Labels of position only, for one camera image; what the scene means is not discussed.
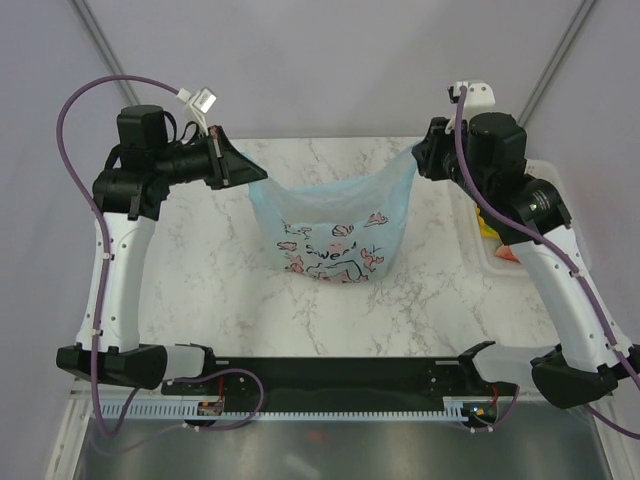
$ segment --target white wall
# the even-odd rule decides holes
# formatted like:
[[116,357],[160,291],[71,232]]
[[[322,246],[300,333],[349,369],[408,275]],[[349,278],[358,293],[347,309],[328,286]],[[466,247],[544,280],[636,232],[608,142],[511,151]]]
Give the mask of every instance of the white wall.
[[[88,292],[92,214],[58,156],[66,98],[106,74],[64,0],[0,7],[0,476],[42,478],[69,394],[55,367],[73,344]],[[122,101],[112,86],[87,95],[66,128],[87,181],[117,143]]]
[[469,77],[517,113],[580,0],[89,3],[127,73],[208,85],[210,118],[256,138],[424,135]]
[[[574,200],[609,310],[640,343],[640,2],[596,7],[528,127],[529,156],[552,160]],[[629,425],[640,394],[624,382]]]

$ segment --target white marble surface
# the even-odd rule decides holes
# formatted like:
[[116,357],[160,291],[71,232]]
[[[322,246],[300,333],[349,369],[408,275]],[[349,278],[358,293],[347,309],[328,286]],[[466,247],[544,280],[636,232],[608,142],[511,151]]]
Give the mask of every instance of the white marble surface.
[[[284,186],[374,172],[410,138],[242,140]],[[557,342],[527,278],[477,271],[447,183],[416,175],[404,242],[382,281],[327,284],[269,269],[247,187],[174,187],[147,256],[141,341],[195,342],[218,355],[456,355],[487,339]]]

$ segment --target light blue bag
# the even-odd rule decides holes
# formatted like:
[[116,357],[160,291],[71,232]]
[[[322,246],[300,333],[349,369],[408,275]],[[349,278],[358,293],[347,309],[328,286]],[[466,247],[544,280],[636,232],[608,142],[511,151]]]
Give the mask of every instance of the light blue bag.
[[381,279],[402,242],[415,171],[407,149],[372,175],[289,190],[271,178],[249,184],[271,263],[336,283]]

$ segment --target metal pole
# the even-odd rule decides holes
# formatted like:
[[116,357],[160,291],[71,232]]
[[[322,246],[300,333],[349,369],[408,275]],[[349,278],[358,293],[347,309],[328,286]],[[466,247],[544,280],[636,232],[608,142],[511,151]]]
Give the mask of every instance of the metal pole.
[[578,34],[586,24],[587,19],[595,10],[594,7],[598,2],[599,0],[582,0],[582,2],[580,3],[580,6],[574,13],[571,22],[569,22],[564,35],[556,46],[553,55],[551,55],[549,62],[545,66],[542,75],[540,75],[536,86],[533,88],[533,91],[529,95],[527,103],[522,109],[522,112],[520,112],[520,115],[518,115],[518,124],[521,127],[526,126],[529,122],[531,115],[540,103],[542,96],[549,88],[549,85],[551,84],[551,81],[555,77],[556,73],[558,73],[560,67],[567,59],[567,53],[569,52]]
[[[69,5],[73,9],[74,13],[80,20],[80,23],[84,27],[85,31],[89,35],[93,46],[96,48],[98,55],[104,65],[109,70],[111,75],[123,75],[124,70],[116,54],[113,52],[111,45],[109,44],[107,37],[105,36],[98,20],[91,11],[91,8],[87,4],[86,0],[68,0]],[[120,81],[116,82],[116,86],[120,91],[120,94],[124,98],[127,105],[139,105],[140,99],[135,90],[131,86],[131,82]]]

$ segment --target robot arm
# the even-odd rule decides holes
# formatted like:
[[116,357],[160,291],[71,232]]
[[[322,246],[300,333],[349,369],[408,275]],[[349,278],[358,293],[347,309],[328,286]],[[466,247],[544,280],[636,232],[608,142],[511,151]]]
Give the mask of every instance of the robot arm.
[[[464,105],[463,146],[474,184],[488,203],[516,223],[538,232],[561,247],[600,295],[589,275],[571,228],[571,216],[557,189],[549,182],[525,173],[526,132],[513,117],[493,112],[491,87],[481,81],[458,82],[449,89],[457,103],[461,87],[467,87]],[[413,148],[422,176],[434,181],[451,180],[468,195],[452,133],[454,119],[434,118],[425,139]],[[545,348],[492,346],[479,351],[474,365],[489,382],[507,381],[537,388],[550,403],[567,408],[601,398],[617,387],[626,373],[620,368],[593,307],[572,272],[553,252],[516,231],[481,208],[485,222],[529,273],[558,331],[560,345]],[[612,321],[618,351],[637,369],[638,348]]]
[[[203,110],[215,100],[204,89],[179,98],[198,126],[205,125]],[[170,142],[162,108],[128,107],[118,116],[120,144],[114,151],[120,168],[107,162],[93,184],[94,199],[110,234],[111,254],[105,258],[102,231],[96,221],[96,251],[84,321],[73,346],[58,350],[58,367],[90,378],[90,352],[98,340],[100,383],[154,389],[163,380],[202,374],[210,349],[197,345],[141,345],[138,303],[149,242],[160,215],[161,203],[177,183],[204,180],[214,190],[267,178],[267,173],[240,154],[219,126],[204,129],[190,144]],[[109,276],[99,291],[103,262]],[[100,331],[93,328],[97,302],[102,303]]]

